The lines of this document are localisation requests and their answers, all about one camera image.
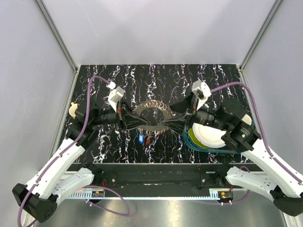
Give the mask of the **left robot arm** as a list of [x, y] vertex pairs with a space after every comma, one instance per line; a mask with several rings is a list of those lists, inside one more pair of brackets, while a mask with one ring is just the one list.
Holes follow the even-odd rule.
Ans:
[[18, 183], [12, 189], [20, 206], [19, 216], [26, 211], [35, 221], [43, 223], [78, 189], [107, 184], [102, 168], [93, 163], [84, 163], [77, 173], [63, 181], [60, 179], [96, 140], [96, 126], [117, 124], [122, 130], [131, 130], [148, 124], [126, 102], [119, 101], [118, 104], [117, 108], [100, 109], [94, 102], [85, 101], [70, 107], [70, 116], [75, 121], [58, 150], [31, 180], [26, 184]]

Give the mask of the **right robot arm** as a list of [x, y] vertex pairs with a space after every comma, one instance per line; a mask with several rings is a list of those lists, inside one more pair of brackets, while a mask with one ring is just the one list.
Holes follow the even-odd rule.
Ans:
[[268, 198], [283, 213], [293, 217], [302, 214], [302, 174], [283, 161], [266, 145], [265, 137], [244, 122], [246, 113], [240, 102], [229, 99], [221, 102], [217, 109], [202, 107], [161, 123], [177, 133], [194, 123], [223, 131], [221, 139], [225, 145], [253, 161], [266, 175], [257, 176], [228, 166], [226, 171], [215, 175], [216, 184], [222, 188], [229, 184], [246, 188]]

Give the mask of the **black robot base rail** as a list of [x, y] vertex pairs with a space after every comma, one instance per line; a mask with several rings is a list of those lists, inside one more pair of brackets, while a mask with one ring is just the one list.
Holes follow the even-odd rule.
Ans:
[[196, 189], [230, 187], [223, 176], [229, 167], [247, 168], [251, 173], [261, 169], [253, 163], [231, 164], [95, 164], [103, 170], [107, 186], [190, 185]]

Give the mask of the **blue plastic key tag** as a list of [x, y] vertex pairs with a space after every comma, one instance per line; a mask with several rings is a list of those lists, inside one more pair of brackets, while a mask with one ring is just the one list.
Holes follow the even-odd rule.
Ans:
[[145, 142], [145, 136], [143, 134], [138, 135], [138, 142], [143, 144]]

